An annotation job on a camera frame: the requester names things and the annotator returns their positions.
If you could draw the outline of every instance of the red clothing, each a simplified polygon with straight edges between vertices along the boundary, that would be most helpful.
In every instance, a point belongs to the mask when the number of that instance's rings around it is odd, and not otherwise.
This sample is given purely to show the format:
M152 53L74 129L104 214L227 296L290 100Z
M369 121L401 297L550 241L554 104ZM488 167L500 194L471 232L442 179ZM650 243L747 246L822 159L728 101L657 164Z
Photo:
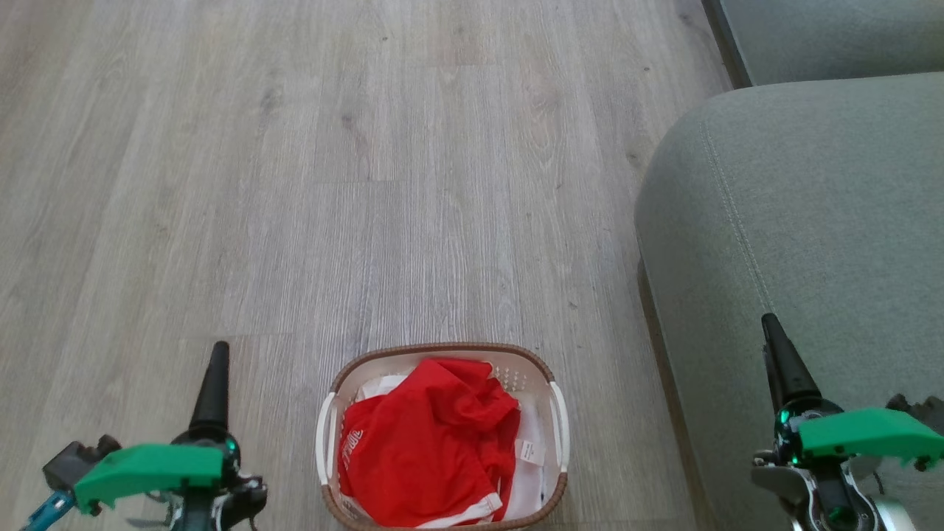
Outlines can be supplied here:
M426 359L390 394L348 407L341 492L388 527L417 527L483 503L500 520L520 412L491 372L483 362Z

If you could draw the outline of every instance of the clothing tag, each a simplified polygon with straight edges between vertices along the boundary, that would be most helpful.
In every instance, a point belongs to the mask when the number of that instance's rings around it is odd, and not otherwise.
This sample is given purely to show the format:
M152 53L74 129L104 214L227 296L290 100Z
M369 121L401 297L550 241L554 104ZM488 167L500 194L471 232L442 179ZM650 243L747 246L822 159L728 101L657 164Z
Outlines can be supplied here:
M514 456L523 461L544 466L544 445L524 439L514 440Z

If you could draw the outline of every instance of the basket handle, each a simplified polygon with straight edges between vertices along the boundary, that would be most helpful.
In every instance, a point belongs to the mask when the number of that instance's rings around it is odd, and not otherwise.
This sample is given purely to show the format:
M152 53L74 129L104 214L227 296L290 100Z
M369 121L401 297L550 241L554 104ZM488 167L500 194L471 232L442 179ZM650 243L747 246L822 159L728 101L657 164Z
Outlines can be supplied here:
M334 403L335 394L328 393L318 411L318 428L314 434L315 465L318 468L318 481L321 486L328 484L331 476L329 462L333 462L335 430L337 429L338 406Z
M570 462L570 418L567 416L567 404L564 402L564 393L557 386L557 382L550 382L550 390L554 396L554 404L551 411L556 417L558 433L558 462L561 465L561 472L567 471L567 464Z

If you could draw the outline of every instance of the sofa cushion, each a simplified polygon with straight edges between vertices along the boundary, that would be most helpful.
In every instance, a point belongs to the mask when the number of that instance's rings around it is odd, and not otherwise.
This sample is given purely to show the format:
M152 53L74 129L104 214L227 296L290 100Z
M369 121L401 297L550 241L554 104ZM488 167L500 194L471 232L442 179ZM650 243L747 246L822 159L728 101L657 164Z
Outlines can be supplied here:
M773 412L760 317L847 409L944 398L944 74L787 83L691 111L636 205L700 478L726 531L789 529L749 480ZM944 469L882 469L918 529Z
M719 0L752 84L944 71L940 0Z

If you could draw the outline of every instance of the brown basket rim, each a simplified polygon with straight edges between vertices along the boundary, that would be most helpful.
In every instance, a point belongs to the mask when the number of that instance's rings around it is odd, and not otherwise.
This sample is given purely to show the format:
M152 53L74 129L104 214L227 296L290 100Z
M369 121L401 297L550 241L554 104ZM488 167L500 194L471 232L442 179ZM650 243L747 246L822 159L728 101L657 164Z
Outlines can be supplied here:
M401 354L415 354L423 352L435 352L435 351L490 351L490 352L505 352L509 354L519 355L528 361L535 364L544 376L548 379L548 382L554 381L554 375L551 373L548 365L544 361L537 357L533 352L517 347L516 345L506 345L502 343L464 343L464 342L453 342L453 343L425 343L422 345L411 345L406 347L393 347L391 349L382 349L379 351L372 351L357 357L352 360L350 363L345 365L341 369L341 372L338 373L335 377L334 382L331 384L331 392L337 393L341 388L341 383L347 378L347 376L355 368L369 362L383 357L398 356ZM564 491L567 488L567 472L561 472L557 477L557 486L554 487L554 492L550 495L548 502L544 504L537 512L527 516L525 518L518 518L515 520L507 520L501 522L490 522L490 523L478 523L475 525L463 525L461 529L468 531L506 531L508 529L518 529L520 527L527 527L529 525L534 525L542 521L550 511L554 510L557 504L561 501L561 498L564 497ZM348 517L345 512L338 506L337 502L334 501L334 496L331 495L331 485L324 485L321 487L321 496L325 500L325 504L328 506L328 511L331 515L340 522L344 527L352 529L353 531L408 531L413 530L412 527L384 527L382 525L376 525L374 523L363 523L356 522ZM432 528L433 531L436 529L454 529L455 527L438 527Z

